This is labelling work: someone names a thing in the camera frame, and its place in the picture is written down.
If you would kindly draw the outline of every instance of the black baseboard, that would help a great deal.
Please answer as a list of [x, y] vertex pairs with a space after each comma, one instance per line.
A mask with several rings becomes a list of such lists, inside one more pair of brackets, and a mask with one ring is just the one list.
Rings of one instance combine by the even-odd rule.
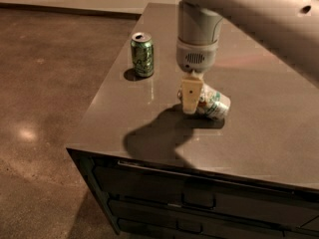
[[51, 6], [28, 5], [28, 4], [11, 4], [11, 3], [1, 3], [1, 2], [0, 2], [0, 8], [75, 14], [75, 15], [84, 15], [84, 16], [103, 16], [103, 17], [132, 19], [132, 20], [139, 20], [139, 18], [141, 17], [141, 14], [138, 14], [138, 13], [109, 12], [109, 11], [99, 11], [99, 10], [91, 10], [91, 9], [63, 8], [63, 7], [51, 7]]

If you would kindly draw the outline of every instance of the screw hole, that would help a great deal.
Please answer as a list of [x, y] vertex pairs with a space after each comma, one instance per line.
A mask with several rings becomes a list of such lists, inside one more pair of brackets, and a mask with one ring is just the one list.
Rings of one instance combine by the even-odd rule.
[[303, 7], [303, 8], [301, 8], [299, 13], [301, 15], [306, 15], [308, 12], [310, 12], [310, 10], [311, 10], [311, 6], [307, 5], [307, 6]]

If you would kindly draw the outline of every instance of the soda can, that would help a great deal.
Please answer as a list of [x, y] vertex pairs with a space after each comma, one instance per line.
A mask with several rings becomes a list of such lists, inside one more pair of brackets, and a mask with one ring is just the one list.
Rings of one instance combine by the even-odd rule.
[[[181, 90], [178, 91], [178, 98], [182, 101]], [[229, 111], [230, 99], [221, 92], [203, 84], [199, 96], [196, 113], [212, 120], [223, 120]]]
[[132, 62], [135, 73], [140, 77], [149, 77], [154, 73], [154, 46], [149, 33], [137, 32], [131, 40]]

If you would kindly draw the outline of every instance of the gray tabletop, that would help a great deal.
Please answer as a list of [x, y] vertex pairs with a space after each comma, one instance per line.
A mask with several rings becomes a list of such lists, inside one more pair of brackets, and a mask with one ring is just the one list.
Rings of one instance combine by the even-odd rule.
[[318, 89], [224, 21], [204, 78], [230, 113], [224, 124], [186, 116], [176, 19], [174, 5], [147, 7], [134, 32], [153, 36], [154, 75], [134, 77], [128, 38], [67, 147], [319, 190]]

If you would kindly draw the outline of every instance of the green soda can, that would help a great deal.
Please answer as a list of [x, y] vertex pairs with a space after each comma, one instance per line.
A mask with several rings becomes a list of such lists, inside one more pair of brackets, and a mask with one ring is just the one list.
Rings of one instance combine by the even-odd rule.
[[137, 76], [149, 77], [154, 72], [154, 47], [149, 33], [137, 32], [131, 40], [132, 61]]

